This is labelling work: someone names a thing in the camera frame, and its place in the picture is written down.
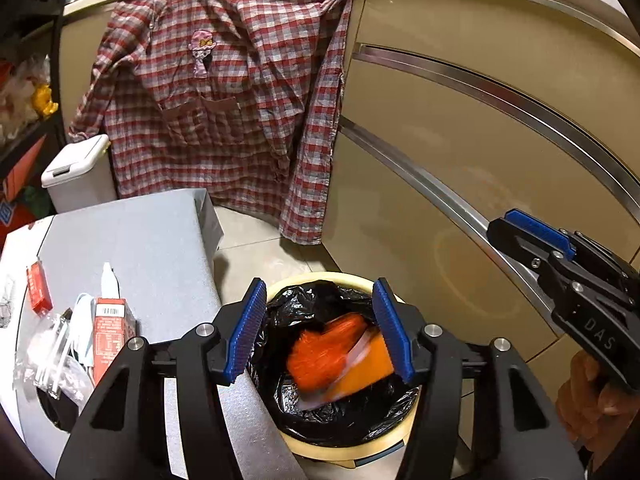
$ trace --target white box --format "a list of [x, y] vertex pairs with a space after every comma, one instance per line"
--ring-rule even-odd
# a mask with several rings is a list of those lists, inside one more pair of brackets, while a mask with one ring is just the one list
[[58, 213], [117, 199], [107, 150], [109, 137], [98, 135], [68, 144], [42, 173]]

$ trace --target white lid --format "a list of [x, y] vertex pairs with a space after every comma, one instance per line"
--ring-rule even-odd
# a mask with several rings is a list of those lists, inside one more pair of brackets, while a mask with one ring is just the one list
[[42, 173], [42, 187], [55, 186], [84, 175], [93, 169], [109, 145], [109, 137], [105, 134], [66, 145]]

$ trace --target black gripper frame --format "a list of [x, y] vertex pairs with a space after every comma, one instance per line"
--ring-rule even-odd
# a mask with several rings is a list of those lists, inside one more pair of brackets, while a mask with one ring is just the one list
[[[503, 338], [465, 343], [399, 303], [380, 278], [411, 342], [421, 384], [414, 425], [396, 480], [449, 479], [458, 446], [462, 379], [474, 380], [471, 480], [583, 480], [584, 467], [556, 410], [518, 352]], [[440, 335], [425, 328], [435, 325]]]
[[56, 470], [57, 480], [164, 480], [171, 473], [164, 429], [164, 379], [176, 378], [182, 450], [190, 480], [240, 480], [217, 385], [227, 344], [252, 290], [225, 305], [212, 323], [182, 338], [125, 343], [76, 422]]
[[[386, 280], [381, 282], [393, 298]], [[424, 330], [429, 323], [416, 307], [394, 305], [412, 343], [414, 384], [423, 386], [398, 480], [450, 478], [463, 378], [474, 379], [476, 396], [474, 471], [465, 480], [583, 478], [554, 407], [505, 340], [488, 346], [464, 343], [444, 328], [440, 335], [429, 336]], [[205, 324], [213, 326], [212, 331], [198, 326], [181, 339], [153, 345], [144, 338], [129, 340], [78, 418], [56, 479], [176, 479], [164, 430], [163, 383], [170, 377], [177, 380], [189, 478], [241, 479], [216, 387], [228, 384], [222, 370], [230, 328], [241, 310], [235, 306], [224, 306], [212, 324]]]
[[[514, 211], [541, 229], [533, 233], [511, 222], [507, 216]], [[570, 254], [547, 233], [568, 240]], [[538, 285], [554, 302], [552, 320], [600, 363], [603, 377], [640, 393], [638, 272], [582, 233], [556, 231], [517, 210], [491, 221], [487, 237], [494, 248], [538, 275]]]

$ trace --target plaid shirt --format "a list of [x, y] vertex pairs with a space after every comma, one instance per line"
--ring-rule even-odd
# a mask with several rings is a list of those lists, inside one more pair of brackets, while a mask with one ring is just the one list
[[104, 130], [123, 198], [205, 187], [320, 243], [351, 0], [129, 0], [69, 129]]

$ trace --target black garbage bag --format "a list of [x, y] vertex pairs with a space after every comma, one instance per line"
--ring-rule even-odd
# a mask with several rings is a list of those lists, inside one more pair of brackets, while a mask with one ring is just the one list
[[333, 282], [289, 286], [267, 305], [247, 369], [276, 426], [303, 442], [350, 447], [394, 428], [411, 410], [418, 388], [392, 374], [315, 410], [300, 411], [287, 358], [302, 330], [318, 330], [348, 312], [375, 325], [371, 296]]

